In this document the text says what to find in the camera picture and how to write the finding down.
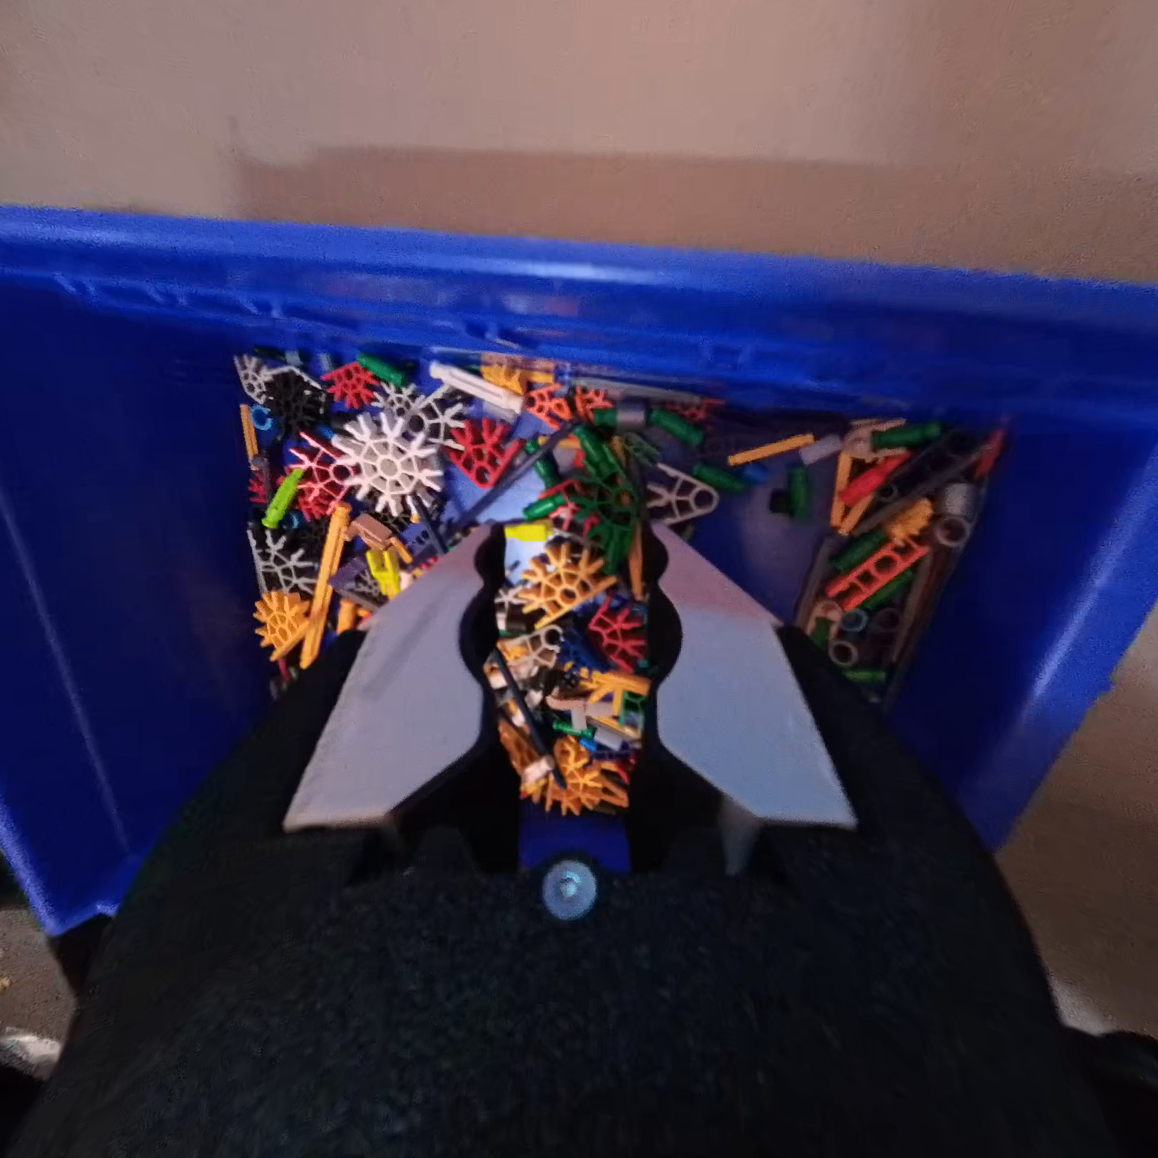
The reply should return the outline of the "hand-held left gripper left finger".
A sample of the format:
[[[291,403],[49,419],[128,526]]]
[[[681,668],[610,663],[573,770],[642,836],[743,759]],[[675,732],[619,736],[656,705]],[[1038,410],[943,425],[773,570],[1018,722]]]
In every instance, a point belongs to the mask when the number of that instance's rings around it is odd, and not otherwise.
[[[394,820],[482,736],[482,658],[464,654],[471,607],[502,579],[504,534],[478,525],[369,617],[284,831]]]

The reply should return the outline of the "pile of colourful toy pieces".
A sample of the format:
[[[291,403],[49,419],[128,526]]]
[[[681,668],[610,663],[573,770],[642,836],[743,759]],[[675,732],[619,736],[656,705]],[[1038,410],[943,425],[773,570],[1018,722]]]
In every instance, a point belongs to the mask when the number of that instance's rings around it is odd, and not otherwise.
[[[659,643],[645,530],[710,545],[725,515],[788,569],[805,635],[872,704],[893,697],[1005,432],[943,420],[774,413],[497,357],[417,369],[366,352],[320,377],[234,357],[251,465],[256,634],[284,682],[478,525],[503,522],[484,663],[524,800],[623,814]]]

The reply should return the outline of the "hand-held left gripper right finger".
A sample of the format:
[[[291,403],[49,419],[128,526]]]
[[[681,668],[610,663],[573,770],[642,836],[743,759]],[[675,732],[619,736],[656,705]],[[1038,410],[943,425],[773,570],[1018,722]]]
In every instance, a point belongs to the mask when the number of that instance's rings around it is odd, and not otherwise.
[[[670,525],[650,529],[678,646],[656,687],[660,745],[717,789],[728,874],[769,825],[853,831],[856,811],[779,638],[783,621]]]

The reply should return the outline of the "blue plastic bin with tag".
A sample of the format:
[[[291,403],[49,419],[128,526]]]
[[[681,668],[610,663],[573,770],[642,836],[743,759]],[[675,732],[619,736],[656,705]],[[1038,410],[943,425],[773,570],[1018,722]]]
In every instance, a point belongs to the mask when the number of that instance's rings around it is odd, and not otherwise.
[[[49,934],[114,913],[267,703],[252,344],[1003,425],[892,709],[992,847],[1155,601],[1155,279],[29,206],[1,234],[2,849]]]

